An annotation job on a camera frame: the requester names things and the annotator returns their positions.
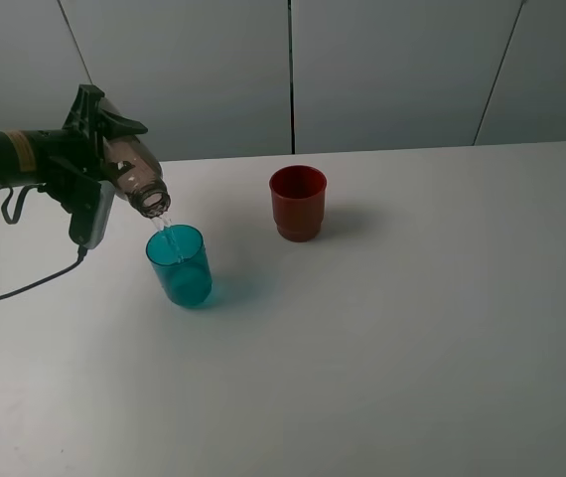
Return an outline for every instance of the robotic arm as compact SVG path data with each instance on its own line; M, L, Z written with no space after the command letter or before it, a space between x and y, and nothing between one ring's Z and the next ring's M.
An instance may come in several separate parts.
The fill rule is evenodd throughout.
M135 137L148 129L126 119L104 92L83 84L62 129L0 131L0 189L9 188L2 213L8 224L20 219L27 192L37 189L71 214L71 240L95 248L104 230L115 192L144 217L170 206L159 163ZM23 186L13 215L13 188Z

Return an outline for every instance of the white table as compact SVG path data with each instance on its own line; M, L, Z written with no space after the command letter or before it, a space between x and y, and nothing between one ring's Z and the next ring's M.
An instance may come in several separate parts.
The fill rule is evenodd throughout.
M294 163L329 180L309 243L271 219ZM165 298L118 201L0 302L0 476L566 476L566 143L164 167L217 306ZM73 262L68 220L0 216L0 292Z

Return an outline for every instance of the teal cup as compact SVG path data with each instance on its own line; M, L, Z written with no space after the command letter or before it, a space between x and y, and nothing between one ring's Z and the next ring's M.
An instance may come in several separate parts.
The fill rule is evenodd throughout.
M212 277L204 238L190 226L171 226L154 234L146 256L171 301L193 308L211 294Z

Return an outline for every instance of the red plastic cup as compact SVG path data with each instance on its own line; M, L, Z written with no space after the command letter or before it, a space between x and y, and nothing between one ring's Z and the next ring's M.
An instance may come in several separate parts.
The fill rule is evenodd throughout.
M290 166L270 179L274 222L290 241L308 241L321 231L327 178L309 166Z

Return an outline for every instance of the bottle opening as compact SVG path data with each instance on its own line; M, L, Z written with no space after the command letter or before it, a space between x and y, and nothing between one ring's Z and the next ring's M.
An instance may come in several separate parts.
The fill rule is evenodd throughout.
M168 211L171 196L168 195L163 181L155 181L148 187L129 195L128 200L142 216L153 219Z

